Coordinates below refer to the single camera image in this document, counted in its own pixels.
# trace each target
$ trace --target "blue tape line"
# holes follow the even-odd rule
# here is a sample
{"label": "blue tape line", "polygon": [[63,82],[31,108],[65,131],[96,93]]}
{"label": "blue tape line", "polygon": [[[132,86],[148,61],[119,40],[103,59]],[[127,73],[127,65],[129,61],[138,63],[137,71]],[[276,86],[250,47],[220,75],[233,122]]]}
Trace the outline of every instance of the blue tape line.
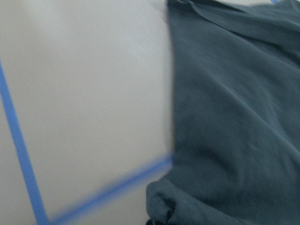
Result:
{"label": "blue tape line", "polygon": [[94,207],[102,207],[113,198],[128,191],[133,185],[136,185],[147,177],[153,175],[154,173],[171,166],[172,161],[172,156],[167,155],[163,158],[160,158],[159,160],[151,162],[139,171],[127,175],[117,183],[109,185],[109,187],[107,187],[106,189],[96,192],[76,206],[65,210],[62,215],[53,219],[50,224],[61,225],[69,222],[70,220],[74,219],[84,212],[90,211]]}
{"label": "blue tape line", "polygon": [[9,94],[8,85],[6,83],[4,73],[0,62],[0,94],[10,128],[11,136],[15,143],[16,153],[25,180],[26,188],[32,205],[32,209],[38,225],[49,224],[48,218],[43,206],[42,198],[38,190],[38,184],[34,176],[32,165],[27,153],[26,145],[20,129],[18,118]]}

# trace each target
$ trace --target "white surface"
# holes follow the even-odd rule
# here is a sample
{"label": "white surface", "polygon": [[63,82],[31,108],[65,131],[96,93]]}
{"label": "white surface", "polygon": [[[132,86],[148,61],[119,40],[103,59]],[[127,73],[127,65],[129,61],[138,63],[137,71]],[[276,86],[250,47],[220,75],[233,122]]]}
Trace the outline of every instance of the white surface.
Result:
{"label": "white surface", "polygon": [[[48,215],[172,149],[164,1],[4,0],[0,34]],[[0,224],[28,224],[34,219],[2,106],[0,134]],[[146,221],[144,191],[135,193],[82,224],[123,224],[113,217],[120,214],[130,215],[124,224]]]}

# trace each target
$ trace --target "blue painter's tape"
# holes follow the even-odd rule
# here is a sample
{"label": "blue painter's tape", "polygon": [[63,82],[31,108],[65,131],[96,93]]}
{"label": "blue painter's tape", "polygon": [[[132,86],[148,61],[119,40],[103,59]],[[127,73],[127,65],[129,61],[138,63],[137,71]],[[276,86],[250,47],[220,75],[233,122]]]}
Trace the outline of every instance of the blue painter's tape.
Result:
{"label": "blue painter's tape", "polygon": [[38,184],[32,169],[32,165],[27,153],[26,145],[20,129],[18,118],[9,94],[8,86],[0,63],[0,94],[4,106],[4,111],[10,128],[11,136],[15,143],[16,153],[19,159],[26,188],[29,194],[32,209],[38,225],[49,224],[43,206],[42,198],[38,190]]}
{"label": "blue painter's tape", "polygon": [[51,225],[62,225],[71,220],[74,220],[76,217],[80,216],[84,212],[88,212],[93,208],[102,207],[112,199],[120,196],[126,191],[129,191],[134,185],[138,184],[142,180],[150,177],[151,175],[161,171],[164,168],[170,167],[172,165],[172,156],[167,155],[159,160],[149,163],[144,166],[142,169],[133,172],[132,174],[126,175],[125,178],[119,180],[116,183],[109,185],[109,187],[99,190],[92,196],[81,201],[77,205],[71,207],[68,210],[65,210],[57,218],[53,219]]}

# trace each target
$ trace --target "wrinkled cloth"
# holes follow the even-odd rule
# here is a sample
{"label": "wrinkled cloth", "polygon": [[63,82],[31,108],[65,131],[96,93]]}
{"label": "wrinkled cloth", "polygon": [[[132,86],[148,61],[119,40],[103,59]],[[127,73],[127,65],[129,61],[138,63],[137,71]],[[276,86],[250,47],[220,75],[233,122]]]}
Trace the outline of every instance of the wrinkled cloth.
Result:
{"label": "wrinkled cloth", "polygon": [[300,3],[168,1],[174,165],[147,187],[164,225],[300,224]]}

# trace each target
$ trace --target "dark teal fabric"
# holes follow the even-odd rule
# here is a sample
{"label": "dark teal fabric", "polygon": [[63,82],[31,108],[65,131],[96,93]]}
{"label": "dark teal fabric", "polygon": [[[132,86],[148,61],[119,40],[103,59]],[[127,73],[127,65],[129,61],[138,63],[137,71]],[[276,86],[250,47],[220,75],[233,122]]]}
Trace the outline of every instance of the dark teal fabric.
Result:
{"label": "dark teal fabric", "polygon": [[147,187],[164,225],[300,225],[300,3],[168,1],[173,169]]}

